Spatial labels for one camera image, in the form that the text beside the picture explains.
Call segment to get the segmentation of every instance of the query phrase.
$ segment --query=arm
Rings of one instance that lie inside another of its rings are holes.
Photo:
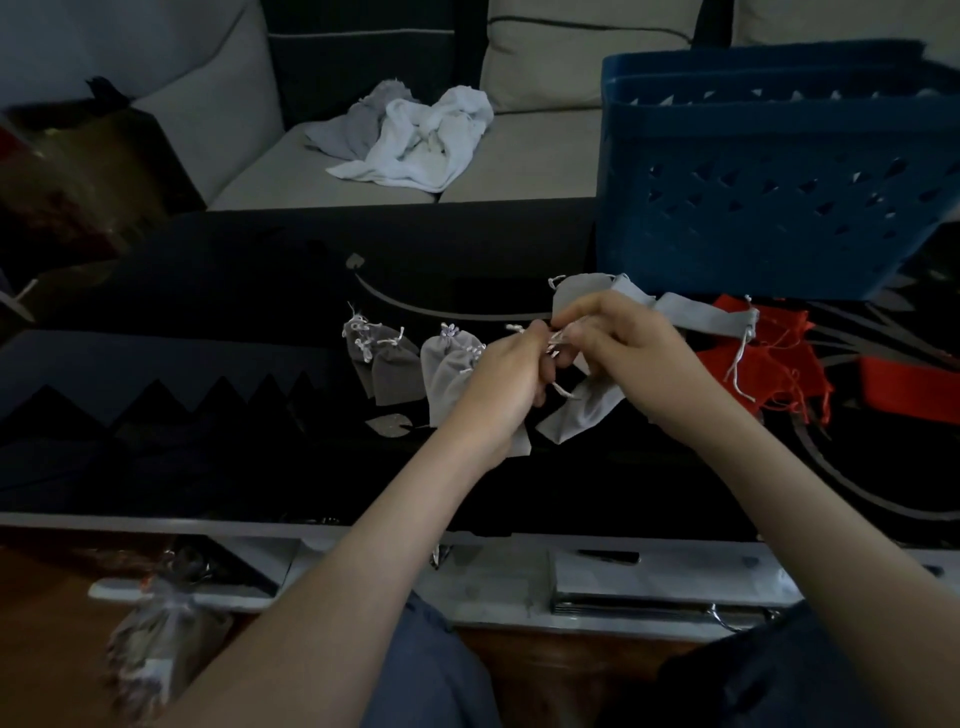
[[[552,362],[535,322],[494,342],[433,436],[313,570],[226,649],[163,724],[353,726],[407,595],[470,488],[507,452]]]
[[[896,723],[960,725],[960,599],[713,379],[662,316],[616,293],[555,317],[590,364],[730,487]],[[560,365],[574,352],[565,352]]]

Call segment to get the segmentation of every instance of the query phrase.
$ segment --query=wooden floor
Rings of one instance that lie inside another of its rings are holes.
[[[101,659],[130,608],[88,599],[89,584],[0,548],[0,725],[122,725]]]
[[[130,607],[87,598],[87,587],[101,575],[95,568],[40,558],[0,546],[0,726],[121,726],[103,682],[102,657]],[[695,646],[519,629],[459,631],[491,672],[506,728],[594,725],[624,694],[635,695],[638,683],[653,679],[665,659]]]

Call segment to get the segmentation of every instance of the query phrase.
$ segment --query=hand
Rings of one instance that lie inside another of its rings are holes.
[[[569,346],[556,365],[569,366],[583,352],[592,374],[608,374],[651,422],[687,445],[723,417],[746,412],[662,314],[623,294],[584,296],[551,322],[554,328],[569,324]]]
[[[457,429],[497,465],[507,454],[510,438],[530,407],[546,400],[545,386],[554,380],[553,359],[545,355],[551,331],[535,321],[521,334],[487,346],[470,375],[467,390],[442,429]]]

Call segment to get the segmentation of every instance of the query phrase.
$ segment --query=blue plastic basket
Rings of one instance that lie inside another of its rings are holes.
[[[598,269],[869,298],[960,201],[960,73],[914,41],[611,56]]]

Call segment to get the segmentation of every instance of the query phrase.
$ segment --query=black table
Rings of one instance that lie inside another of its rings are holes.
[[[394,411],[425,425],[426,402],[379,409],[363,397],[341,338],[348,302],[418,343],[450,313],[490,341],[511,314],[549,311],[548,276],[590,265],[592,209],[592,200],[556,200],[178,218],[48,328],[315,348],[325,352],[323,380],[284,392],[266,379],[249,401],[221,381],[193,412],[154,384],[109,425],[40,392],[0,424],[0,512],[259,523],[264,535],[353,523],[429,430],[385,439],[365,425]],[[957,429],[865,408],[853,360],[953,365],[938,350],[960,350],[958,227],[941,228],[877,303],[777,303],[810,311],[837,391],[826,430],[784,412],[765,412],[765,423],[891,538],[920,548],[960,541]],[[452,533],[548,534],[584,546],[756,540],[713,473],[629,404],[560,447],[531,427],[544,413],[528,420],[532,455],[484,477]],[[41,443],[34,458],[64,442],[84,444],[89,457],[31,478],[23,456],[4,458],[31,439]]]

